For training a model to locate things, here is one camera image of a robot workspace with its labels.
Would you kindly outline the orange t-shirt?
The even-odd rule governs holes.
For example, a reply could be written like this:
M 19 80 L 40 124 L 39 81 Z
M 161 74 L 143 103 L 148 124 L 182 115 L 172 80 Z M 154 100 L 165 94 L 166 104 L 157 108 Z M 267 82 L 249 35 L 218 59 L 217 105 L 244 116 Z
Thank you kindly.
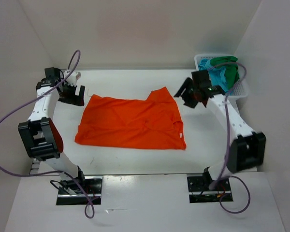
M 185 150 L 183 121 L 167 87 L 146 100 L 92 95 L 74 141 L 79 145 Z

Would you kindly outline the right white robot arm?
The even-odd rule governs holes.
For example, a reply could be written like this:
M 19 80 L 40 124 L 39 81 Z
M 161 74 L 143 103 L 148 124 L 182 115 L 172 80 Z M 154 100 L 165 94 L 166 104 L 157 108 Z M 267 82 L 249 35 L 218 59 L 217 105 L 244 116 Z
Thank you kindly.
M 255 132 L 239 115 L 228 100 L 229 93 L 221 86 L 211 84 L 206 70 L 192 72 L 185 79 L 175 97 L 181 97 L 184 105 L 195 108 L 202 103 L 217 118 L 227 132 L 227 148 L 224 160 L 204 169 L 202 184 L 213 190 L 219 181 L 232 174 L 261 166 L 264 160 L 266 136 Z

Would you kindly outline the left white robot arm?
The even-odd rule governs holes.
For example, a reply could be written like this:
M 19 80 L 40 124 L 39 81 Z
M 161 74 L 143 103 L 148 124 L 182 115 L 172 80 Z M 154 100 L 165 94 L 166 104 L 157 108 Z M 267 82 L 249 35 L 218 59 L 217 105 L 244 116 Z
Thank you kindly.
M 39 100 L 26 122 L 19 123 L 18 132 L 30 158 L 45 162 L 59 171 L 61 189 L 68 194 L 78 194 L 87 187 L 79 166 L 64 154 L 63 139 L 52 118 L 57 102 L 84 106 L 84 86 L 77 86 L 80 72 L 46 68 L 45 78 L 36 85 Z

